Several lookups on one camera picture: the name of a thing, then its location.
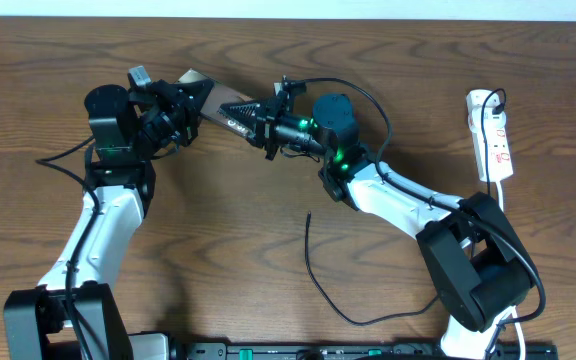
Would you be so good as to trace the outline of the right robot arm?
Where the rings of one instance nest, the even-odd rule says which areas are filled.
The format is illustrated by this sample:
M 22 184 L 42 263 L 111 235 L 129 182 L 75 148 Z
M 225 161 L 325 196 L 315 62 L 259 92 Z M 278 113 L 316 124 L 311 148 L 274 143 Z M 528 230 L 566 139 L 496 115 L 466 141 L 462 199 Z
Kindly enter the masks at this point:
M 287 147 L 317 156 L 329 196 L 378 216 L 416 240 L 437 292 L 450 314 L 440 350 L 449 357 L 489 359 L 531 289 L 544 290 L 525 247 L 498 203 L 476 193 L 463 199 L 425 188 L 394 172 L 359 140 L 353 106 L 327 94 L 311 116 L 293 113 L 294 99 L 275 96 L 226 103 L 219 112 L 248 131 L 248 141 L 272 158 Z

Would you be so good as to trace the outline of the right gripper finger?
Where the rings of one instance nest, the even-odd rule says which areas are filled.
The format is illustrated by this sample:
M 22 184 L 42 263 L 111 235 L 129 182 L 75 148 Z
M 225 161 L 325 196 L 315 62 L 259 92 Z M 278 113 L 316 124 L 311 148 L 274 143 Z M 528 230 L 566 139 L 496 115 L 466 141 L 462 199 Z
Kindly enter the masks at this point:
M 226 118 L 225 124 L 236 135 L 252 135 L 254 133 L 254 129 L 246 123 L 231 117 Z
M 266 104 L 266 100 L 224 103 L 219 113 L 232 119 L 254 119 Z

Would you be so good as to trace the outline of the brown Galaxy smartphone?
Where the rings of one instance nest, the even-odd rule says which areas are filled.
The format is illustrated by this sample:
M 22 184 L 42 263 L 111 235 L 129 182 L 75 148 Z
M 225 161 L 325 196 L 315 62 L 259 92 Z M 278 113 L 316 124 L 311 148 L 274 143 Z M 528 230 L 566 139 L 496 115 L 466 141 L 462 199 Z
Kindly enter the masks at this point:
M 249 129 L 239 123 L 237 120 L 233 120 L 222 114 L 220 112 L 220 107 L 227 103 L 239 104 L 248 102 L 251 101 L 252 98 L 194 69 L 189 69 L 177 80 L 177 82 L 180 84 L 188 84 L 202 80 L 211 80 L 214 84 L 206 102 L 200 111 L 202 117 L 206 120 L 210 120 L 214 124 L 228 129 L 232 133 L 242 138 L 246 138 L 249 133 Z

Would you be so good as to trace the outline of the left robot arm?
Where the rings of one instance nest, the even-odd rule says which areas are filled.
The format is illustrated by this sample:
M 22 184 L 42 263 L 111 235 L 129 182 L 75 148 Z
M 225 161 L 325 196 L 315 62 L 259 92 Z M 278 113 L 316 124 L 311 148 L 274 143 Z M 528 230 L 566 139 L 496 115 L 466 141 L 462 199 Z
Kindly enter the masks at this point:
M 161 332 L 129 334 L 112 289 L 154 195 L 155 160 L 189 146 L 211 80 L 153 81 L 137 70 L 130 86 L 108 84 L 84 100 L 91 136 L 81 143 L 85 175 L 78 222 L 58 260 L 3 309 L 13 359 L 179 359 Z

